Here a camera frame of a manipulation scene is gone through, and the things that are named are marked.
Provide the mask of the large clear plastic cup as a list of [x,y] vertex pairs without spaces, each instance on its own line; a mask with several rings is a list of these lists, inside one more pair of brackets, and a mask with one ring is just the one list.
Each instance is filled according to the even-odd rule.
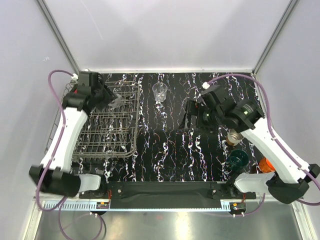
[[168,87],[162,82],[158,82],[152,86],[154,99],[156,102],[163,103],[167,97]]

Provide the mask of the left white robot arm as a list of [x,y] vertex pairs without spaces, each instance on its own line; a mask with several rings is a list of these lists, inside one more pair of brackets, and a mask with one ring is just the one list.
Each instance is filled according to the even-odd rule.
[[32,165],[29,176],[36,184],[36,194],[47,193],[75,197],[90,191],[97,199],[107,195],[108,187],[96,174],[70,173],[72,157],[81,130],[93,109],[102,110],[117,99],[105,84],[103,76],[94,71],[81,71],[72,76],[76,83],[59,100],[60,120],[48,151],[40,165]]

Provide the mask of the white steel tumbler brown band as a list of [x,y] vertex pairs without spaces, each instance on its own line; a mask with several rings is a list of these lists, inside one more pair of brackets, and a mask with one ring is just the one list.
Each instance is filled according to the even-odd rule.
[[229,146],[236,146],[238,145],[242,140],[244,139],[244,137],[238,133],[237,131],[235,131],[234,129],[230,129],[227,133],[226,136],[226,143]]

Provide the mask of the small clear plastic cup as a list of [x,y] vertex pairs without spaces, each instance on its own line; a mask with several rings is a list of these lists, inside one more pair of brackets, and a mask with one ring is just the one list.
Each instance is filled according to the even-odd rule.
[[124,103],[124,99],[120,94],[116,93],[115,95],[116,95],[116,98],[111,103],[108,104],[108,106],[113,109],[121,107]]

